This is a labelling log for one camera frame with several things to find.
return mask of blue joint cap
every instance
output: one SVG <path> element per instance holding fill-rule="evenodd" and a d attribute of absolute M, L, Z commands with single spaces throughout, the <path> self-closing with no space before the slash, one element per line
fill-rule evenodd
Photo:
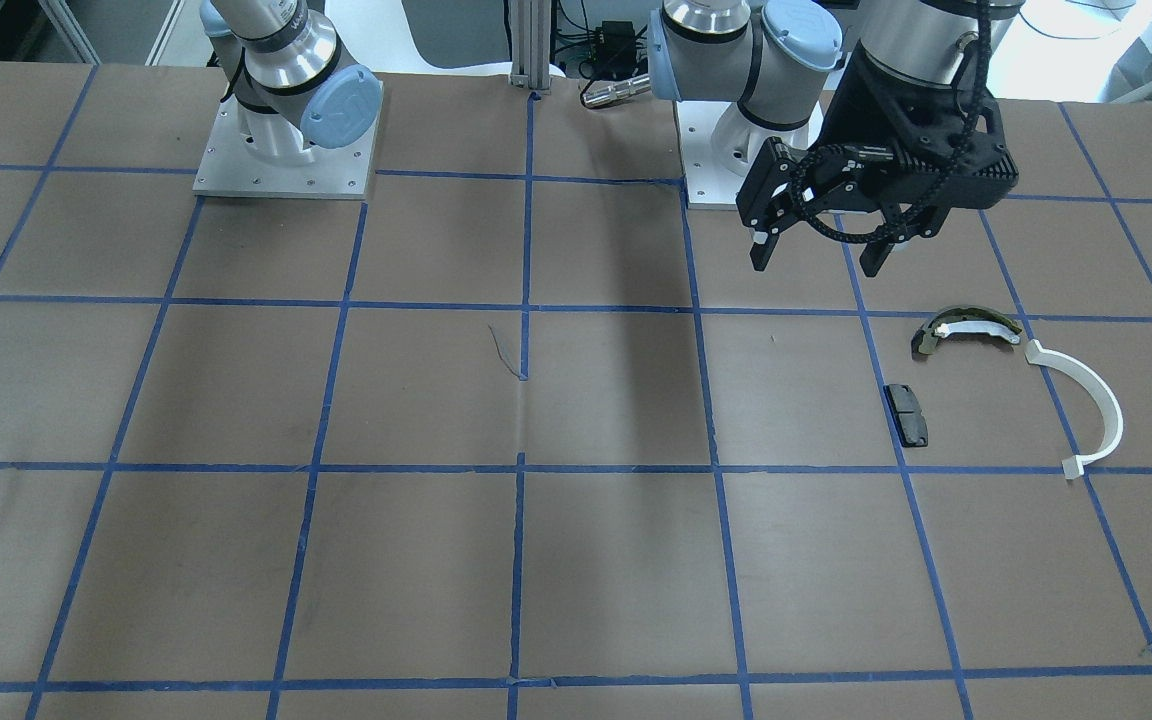
<path fill-rule="evenodd" d="M 202 32 L 207 37 L 229 37 L 234 33 L 211 0 L 202 0 L 202 5 L 198 6 L 198 17 L 202 18 Z"/>
<path fill-rule="evenodd" d="M 319 86 L 301 115 L 301 132 L 320 147 L 351 145 L 380 114 L 384 88 L 364 65 L 349 65 Z"/>
<path fill-rule="evenodd" d="M 831 73 L 842 58 L 842 28 L 812 0 L 767 0 L 763 23 L 785 53 L 819 73 Z"/>
<path fill-rule="evenodd" d="M 660 100 L 682 100 L 679 78 L 673 76 L 669 44 L 666 41 L 668 36 L 664 31 L 660 13 L 652 13 L 647 28 L 647 74 L 652 77 L 652 94 Z"/>

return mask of metal base plate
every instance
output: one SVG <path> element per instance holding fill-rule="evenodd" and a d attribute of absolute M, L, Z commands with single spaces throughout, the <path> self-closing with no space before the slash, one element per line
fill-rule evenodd
<path fill-rule="evenodd" d="M 376 124 L 348 147 L 314 147 L 314 160 L 306 165 L 274 165 L 262 160 L 248 149 L 241 127 L 238 101 L 230 97 L 215 111 L 211 137 L 194 179 L 195 195 L 310 200 L 367 198 Z"/>
<path fill-rule="evenodd" d="M 714 135 L 718 119 L 732 103 L 676 103 L 679 145 L 682 169 L 687 176 L 687 204 L 698 210 L 735 210 L 736 192 L 745 182 L 744 176 L 728 170 L 714 156 L 710 137 Z M 819 105 L 808 123 L 810 141 L 820 135 L 824 114 Z"/>

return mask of wire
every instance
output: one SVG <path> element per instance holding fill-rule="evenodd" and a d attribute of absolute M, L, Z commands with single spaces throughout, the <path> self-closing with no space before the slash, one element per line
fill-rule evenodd
<path fill-rule="evenodd" d="M 570 24 L 570 26 L 576 28 L 576 29 L 582 29 L 582 31 L 585 31 L 585 32 L 591 32 L 590 29 L 589 29 L 589 16 L 588 15 L 585 17 L 585 24 L 577 23 L 576 20 L 573 20 L 571 15 L 567 14 L 567 8 L 563 8 L 562 0 L 558 0 L 558 12 L 562 13 L 563 18 L 567 20 L 567 24 Z"/>
<path fill-rule="evenodd" d="M 849 245 L 870 245 L 870 243 L 876 242 L 890 242 L 892 236 L 896 236 L 896 242 L 904 242 L 909 240 L 909 222 L 918 217 L 923 210 L 927 209 L 932 204 L 932 200 L 937 199 L 940 195 L 945 183 L 950 181 L 950 175 L 957 169 L 957 165 L 963 160 L 972 143 L 970 138 L 975 132 L 975 127 L 980 120 L 980 113 L 984 109 L 984 99 L 988 93 L 986 88 L 990 82 L 990 59 L 993 56 L 993 26 L 992 20 L 990 17 L 990 3 L 987 1 L 982 1 L 982 3 L 975 3 L 977 8 L 977 41 L 975 46 L 977 50 L 977 67 L 975 67 L 975 86 L 972 88 L 972 108 L 968 112 L 968 118 L 963 119 L 963 132 L 957 137 L 957 146 L 954 152 L 950 153 L 950 159 L 942 165 L 941 172 L 937 174 L 937 177 L 932 182 L 932 187 L 927 188 L 927 191 L 919 197 L 918 200 L 914 202 L 914 205 L 909 206 L 904 213 L 901 213 L 896 218 L 894 223 L 892 220 L 884 219 L 881 225 L 878 225 L 872 232 L 869 233 L 847 233 L 838 232 L 835 228 L 831 228 L 820 218 L 814 217 L 814 214 L 809 213 L 806 209 L 806 202 L 803 200 L 804 184 L 806 183 L 808 170 L 813 169 L 823 162 L 824 154 L 838 154 L 842 151 L 841 146 L 828 145 L 826 147 L 819 147 L 817 150 L 808 152 L 803 160 L 799 161 L 794 174 L 790 176 L 790 182 L 788 182 L 788 199 L 790 199 L 790 206 L 794 209 L 795 214 L 803 218 L 806 223 L 812 225 L 812 229 L 823 234 L 823 236 L 836 242 L 846 242 Z"/>
<path fill-rule="evenodd" d="M 509 0 L 503 0 L 503 41 L 509 46 L 509 61 L 513 61 L 513 28 L 509 26 Z"/>

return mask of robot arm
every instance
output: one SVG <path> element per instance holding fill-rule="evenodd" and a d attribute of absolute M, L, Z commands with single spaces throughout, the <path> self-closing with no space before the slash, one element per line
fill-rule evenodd
<path fill-rule="evenodd" d="M 952 209 L 992 209 L 1018 181 L 986 81 L 993 44 L 1023 3 L 874 3 L 810 146 L 786 134 L 808 123 L 842 56 L 838 22 L 810 0 L 768 0 L 756 12 L 746 0 L 664 1 L 649 24 L 652 90 L 668 100 L 733 101 L 728 114 L 738 111 L 759 137 L 736 199 L 755 232 L 756 270 L 767 268 L 781 233 L 806 222 L 867 245 L 861 267 L 873 276 L 897 243 L 935 236 Z M 730 131 L 728 120 L 717 132 Z M 730 159 L 728 168 L 736 169 Z M 878 211 L 884 223 L 838 232 L 817 217 L 829 211 Z"/>
<path fill-rule="evenodd" d="M 204 0 L 200 14 L 248 113 L 280 115 L 326 149 L 349 145 L 376 122 L 380 81 L 306 0 Z"/>

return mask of white plastic arc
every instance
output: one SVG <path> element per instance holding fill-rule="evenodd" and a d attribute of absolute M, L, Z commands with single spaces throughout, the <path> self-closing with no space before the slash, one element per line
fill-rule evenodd
<path fill-rule="evenodd" d="M 1119 447 L 1120 442 L 1123 442 L 1123 407 L 1119 404 L 1119 397 L 1115 397 L 1114 391 L 1102 380 L 1101 376 L 1098 376 L 1094 370 L 1075 357 L 1047 350 L 1041 342 L 1030 340 L 1025 344 L 1025 361 L 1029 361 L 1030 365 L 1043 365 L 1052 370 L 1060 370 L 1061 373 L 1069 376 L 1092 396 L 1097 409 L 1101 411 L 1101 419 L 1105 423 L 1101 447 L 1091 454 L 1074 455 L 1061 462 L 1064 478 L 1068 480 L 1078 479 L 1083 477 L 1083 469 L 1087 464 L 1106 457 Z"/>

